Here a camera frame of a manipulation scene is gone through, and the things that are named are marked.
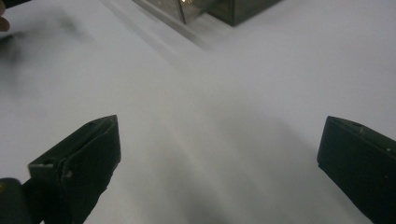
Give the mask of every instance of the white table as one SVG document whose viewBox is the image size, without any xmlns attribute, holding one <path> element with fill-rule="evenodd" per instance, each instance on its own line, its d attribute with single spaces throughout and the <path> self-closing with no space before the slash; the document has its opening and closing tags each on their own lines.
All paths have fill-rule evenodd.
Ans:
<svg viewBox="0 0 396 224">
<path fill-rule="evenodd" d="M 316 163 L 324 121 L 396 139 L 396 2 L 286 0 L 190 41 L 128 0 L 7 11 L 0 176 L 117 114 L 122 161 L 86 223 L 371 223 Z"/>
</svg>

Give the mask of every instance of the metal box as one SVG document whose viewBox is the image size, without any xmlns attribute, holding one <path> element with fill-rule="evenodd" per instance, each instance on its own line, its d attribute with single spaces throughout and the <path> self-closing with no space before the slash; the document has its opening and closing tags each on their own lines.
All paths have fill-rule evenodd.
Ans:
<svg viewBox="0 0 396 224">
<path fill-rule="evenodd" d="M 235 26 L 281 0 L 133 0 L 163 21 L 172 18 L 183 23 L 201 14 Z"/>
</svg>

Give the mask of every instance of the screw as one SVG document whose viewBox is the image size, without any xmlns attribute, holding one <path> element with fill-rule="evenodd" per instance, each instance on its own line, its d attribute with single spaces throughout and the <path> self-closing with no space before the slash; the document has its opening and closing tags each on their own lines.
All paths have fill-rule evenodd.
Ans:
<svg viewBox="0 0 396 224">
<path fill-rule="evenodd" d="M 72 171 L 68 171 L 67 174 L 65 175 L 66 178 L 70 179 L 73 175 Z"/>
<path fill-rule="evenodd" d="M 0 182 L 0 193 L 6 189 L 6 184 Z"/>
</svg>

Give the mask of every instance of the black object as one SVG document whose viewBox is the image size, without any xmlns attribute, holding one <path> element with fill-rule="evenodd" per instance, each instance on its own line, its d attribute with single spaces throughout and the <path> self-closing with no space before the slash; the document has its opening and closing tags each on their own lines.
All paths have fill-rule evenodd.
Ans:
<svg viewBox="0 0 396 224">
<path fill-rule="evenodd" d="M 117 116 L 85 124 L 32 161 L 32 178 L 22 186 L 0 179 L 0 223 L 83 223 L 119 162 Z"/>
<path fill-rule="evenodd" d="M 328 117 L 318 166 L 374 223 L 396 223 L 396 142 L 359 123 Z"/>
<path fill-rule="evenodd" d="M 15 7 L 25 2 L 30 2 L 31 0 L 3 0 L 4 5 L 6 8 Z"/>
</svg>

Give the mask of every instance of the white surface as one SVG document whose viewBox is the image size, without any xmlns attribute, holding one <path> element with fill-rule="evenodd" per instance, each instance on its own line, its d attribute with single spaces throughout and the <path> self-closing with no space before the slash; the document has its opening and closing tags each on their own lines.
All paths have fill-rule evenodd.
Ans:
<svg viewBox="0 0 396 224">
<path fill-rule="evenodd" d="M 86 223 L 370 223 L 316 163 L 327 116 L 396 139 L 396 2 L 287 0 L 195 44 L 134 3 L 7 11 L 0 176 L 117 114 L 122 161 Z"/>
</svg>

